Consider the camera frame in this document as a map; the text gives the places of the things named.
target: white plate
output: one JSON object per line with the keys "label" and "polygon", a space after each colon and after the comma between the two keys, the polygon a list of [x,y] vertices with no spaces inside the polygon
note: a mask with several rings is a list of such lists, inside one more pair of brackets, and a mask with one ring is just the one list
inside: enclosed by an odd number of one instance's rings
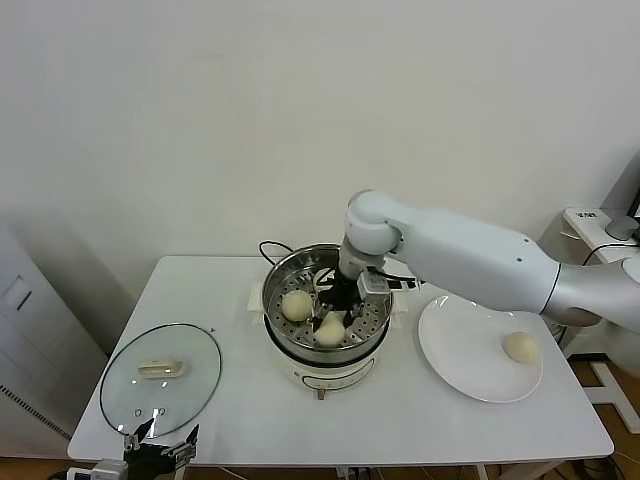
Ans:
{"label": "white plate", "polygon": [[445,295],[422,312],[418,336],[433,369],[453,388],[484,402],[516,402],[540,383],[542,357],[518,363],[505,353],[502,341],[514,332],[534,335],[532,320],[542,321]]}

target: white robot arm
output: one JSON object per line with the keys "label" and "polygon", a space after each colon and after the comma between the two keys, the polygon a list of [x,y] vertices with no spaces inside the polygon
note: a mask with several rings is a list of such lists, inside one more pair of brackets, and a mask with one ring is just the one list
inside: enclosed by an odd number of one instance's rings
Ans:
{"label": "white robot arm", "polygon": [[348,278],[390,255],[417,278],[494,310],[540,313],[577,326],[605,317],[640,333],[640,257],[564,265],[521,233],[373,191],[351,199],[345,233],[339,268]]}

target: wooden floor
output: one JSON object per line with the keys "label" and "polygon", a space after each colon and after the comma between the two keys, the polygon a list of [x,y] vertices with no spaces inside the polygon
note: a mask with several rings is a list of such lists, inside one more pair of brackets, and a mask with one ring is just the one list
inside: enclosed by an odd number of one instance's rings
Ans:
{"label": "wooden floor", "polygon": [[[576,376],[583,386],[598,386],[598,381],[586,362],[572,362]],[[640,379],[630,377],[614,365],[609,365],[627,397],[640,411]],[[628,455],[640,462],[640,435],[631,435],[615,408],[610,405],[596,406],[596,411],[602,419],[609,435],[614,441],[617,452]],[[624,473],[626,480],[640,480],[640,464],[634,463],[621,455],[614,455],[615,461]],[[32,460],[0,458],[0,480],[46,480],[52,473],[66,470],[70,466],[84,466],[65,460]],[[490,480],[498,478],[500,466],[489,465],[487,472]],[[234,468],[233,472],[243,475],[249,480],[335,480],[334,469],[272,469],[272,468]],[[420,468],[382,468],[382,476],[377,469],[372,470],[373,480],[476,480],[473,467],[428,467],[425,473]],[[579,480],[567,462],[559,467],[560,472],[568,480]],[[190,468],[185,476],[186,480],[232,480],[234,477],[218,468]],[[360,478],[366,480],[365,473]],[[550,472],[545,480],[564,480],[556,472]]]}

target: glass lid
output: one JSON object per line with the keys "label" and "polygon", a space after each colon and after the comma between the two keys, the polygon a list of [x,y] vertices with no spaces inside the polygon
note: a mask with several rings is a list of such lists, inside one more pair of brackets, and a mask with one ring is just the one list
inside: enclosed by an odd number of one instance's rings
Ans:
{"label": "glass lid", "polygon": [[100,408],[122,434],[155,418],[147,438],[159,437],[202,411],[221,372],[220,349],[208,332],[195,325],[161,325],[113,359],[100,386]]}

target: white wall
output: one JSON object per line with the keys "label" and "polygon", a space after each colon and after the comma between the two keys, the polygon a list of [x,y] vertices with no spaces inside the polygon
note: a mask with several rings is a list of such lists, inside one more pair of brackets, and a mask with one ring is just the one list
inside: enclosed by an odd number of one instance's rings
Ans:
{"label": "white wall", "polygon": [[599,205],[638,147],[639,15],[5,1],[0,205],[103,346],[158,257],[338,242],[363,188],[539,236],[565,206]]}

